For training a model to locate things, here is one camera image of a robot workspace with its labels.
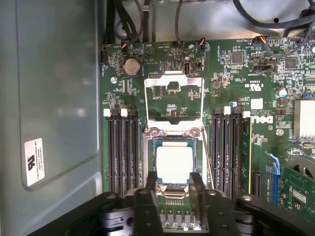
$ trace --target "chipset heatsink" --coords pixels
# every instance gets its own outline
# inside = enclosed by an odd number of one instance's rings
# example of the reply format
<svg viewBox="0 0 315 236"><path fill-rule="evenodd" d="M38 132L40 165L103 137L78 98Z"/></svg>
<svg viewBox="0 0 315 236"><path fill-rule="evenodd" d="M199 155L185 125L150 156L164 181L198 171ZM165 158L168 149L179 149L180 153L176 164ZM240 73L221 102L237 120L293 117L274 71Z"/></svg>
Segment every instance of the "chipset heatsink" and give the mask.
<svg viewBox="0 0 315 236"><path fill-rule="evenodd" d="M294 130L296 138L315 138L315 100L296 100L294 102Z"/></svg>

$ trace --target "white label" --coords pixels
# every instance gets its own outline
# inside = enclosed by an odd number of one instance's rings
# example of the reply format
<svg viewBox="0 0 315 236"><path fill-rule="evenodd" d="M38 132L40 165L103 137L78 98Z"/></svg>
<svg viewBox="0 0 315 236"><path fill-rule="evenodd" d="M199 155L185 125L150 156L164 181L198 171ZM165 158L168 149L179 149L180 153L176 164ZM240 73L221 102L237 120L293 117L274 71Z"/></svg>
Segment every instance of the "white label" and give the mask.
<svg viewBox="0 0 315 236"><path fill-rule="evenodd" d="M35 139L24 143L26 179L28 186L45 177L43 140Z"/></svg>
<svg viewBox="0 0 315 236"><path fill-rule="evenodd" d="M297 192L296 190L293 190L293 196L306 204L306 200L307 200L306 197L300 194L299 192Z"/></svg>

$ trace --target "integrated circuit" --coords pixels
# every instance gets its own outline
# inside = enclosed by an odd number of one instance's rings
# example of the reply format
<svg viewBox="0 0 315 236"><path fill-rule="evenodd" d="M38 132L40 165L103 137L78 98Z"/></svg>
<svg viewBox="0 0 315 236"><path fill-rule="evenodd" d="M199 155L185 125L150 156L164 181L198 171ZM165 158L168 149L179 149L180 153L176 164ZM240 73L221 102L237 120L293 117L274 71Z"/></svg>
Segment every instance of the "integrated circuit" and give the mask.
<svg viewBox="0 0 315 236"><path fill-rule="evenodd" d="M285 68L295 69L296 68L296 58L285 58Z"/></svg>
<svg viewBox="0 0 315 236"><path fill-rule="evenodd" d="M243 53L232 53L232 63L233 64L243 63Z"/></svg>

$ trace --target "pcie slot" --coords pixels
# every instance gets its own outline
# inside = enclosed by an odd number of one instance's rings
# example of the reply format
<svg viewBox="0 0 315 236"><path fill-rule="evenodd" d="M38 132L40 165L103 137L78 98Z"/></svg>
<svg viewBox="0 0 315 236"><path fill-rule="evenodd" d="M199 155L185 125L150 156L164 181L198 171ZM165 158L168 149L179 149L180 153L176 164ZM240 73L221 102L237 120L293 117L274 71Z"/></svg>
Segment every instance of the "pcie slot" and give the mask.
<svg viewBox="0 0 315 236"><path fill-rule="evenodd" d="M278 175L270 174L270 202L274 205L278 205L278 180Z"/></svg>
<svg viewBox="0 0 315 236"><path fill-rule="evenodd" d="M262 198L262 187L263 187L263 174L259 171L253 171L252 173L252 193Z"/></svg>

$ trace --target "cable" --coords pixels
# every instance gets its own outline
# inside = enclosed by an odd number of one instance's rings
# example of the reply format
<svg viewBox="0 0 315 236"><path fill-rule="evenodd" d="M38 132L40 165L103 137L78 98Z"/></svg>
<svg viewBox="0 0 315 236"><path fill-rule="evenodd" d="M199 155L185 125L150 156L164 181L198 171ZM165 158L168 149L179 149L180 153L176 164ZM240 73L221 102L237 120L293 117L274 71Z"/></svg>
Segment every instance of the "cable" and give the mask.
<svg viewBox="0 0 315 236"><path fill-rule="evenodd" d="M183 5L183 0L179 0L178 1L178 5L176 8L176 14L175 14L175 36L176 36L176 40L178 42L178 44L180 45L181 49L183 51L194 51L198 48L200 48L200 46L204 43L205 39L203 38L199 44L193 46L192 48L185 48L182 44L182 41L179 38L179 32L178 32L178 21L179 21L179 13L181 11L181 7Z"/></svg>
<svg viewBox="0 0 315 236"><path fill-rule="evenodd" d="M145 6L150 5L150 0L144 1ZM146 43L149 42L149 12L143 12L143 35L142 35L142 42Z"/></svg>
<svg viewBox="0 0 315 236"><path fill-rule="evenodd" d="M296 48L294 48L291 52L285 53L285 54L275 54L273 51L271 51L271 49L270 49L270 47L269 47L269 45L268 45L267 42L264 43L265 49L266 49L267 52L268 52L272 57L274 57L274 58L285 58L285 57L288 57L288 56L294 54L294 53L297 52L299 49L301 49L301 47L302 47L302 46L307 42L307 40L309 39L310 34L311 34L312 30L313 30L314 23L315 23L315 22L312 22L312 23L310 24L310 26L309 26L309 28L308 28L308 30L307 30L307 32L306 32L306 34L305 34L305 36L304 36L302 42L301 42Z"/></svg>
<svg viewBox="0 0 315 236"><path fill-rule="evenodd" d="M303 18L292 20L292 21L286 21L286 22L280 22L280 23L262 23L255 20L246 12L246 10L243 8L243 6L240 3L240 0L233 0L233 3L236 9L238 10L238 12L245 18L245 20L247 20L249 23L253 24L254 26L257 26L260 28L285 29L285 28L305 25L305 24L315 21L315 15L309 15Z"/></svg>
<svg viewBox="0 0 315 236"><path fill-rule="evenodd" d="M112 44L115 42L115 5L113 0L107 1L107 12L106 12L106 28L105 28L105 43Z"/></svg>
<svg viewBox="0 0 315 236"><path fill-rule="evenodd" d="M122 45L122 48L124 48L125 46L127 46L130 43L134 43L135 41L137 41L140 38L140 36L141 36L141 34L143 32L143 11L142 11L142 8L141 8L141 4L139 3L138 0L134 0L134 2L136 3L138 11L139 11L139 14L140 14L140 22L141 22L140 30L139 30L139 33L132 40L125 42Z"/></svg>
<svg viewBox="0 0 315 236"><path fill-rule="evenodd" d="M115 6L117 9L117 13L119 15L119 18L120 18L120 20L123 24L124 30L127 34L127 39L131 40L133 36L131 34L131 31L130 31L129 25L128 25L128 24L130 24L130 22L128 22L128 19L126 19L126 15L128 15L128 13L126 12L126 10L123 6L122 0L114 0L114 2L115 2Z"/></svg>

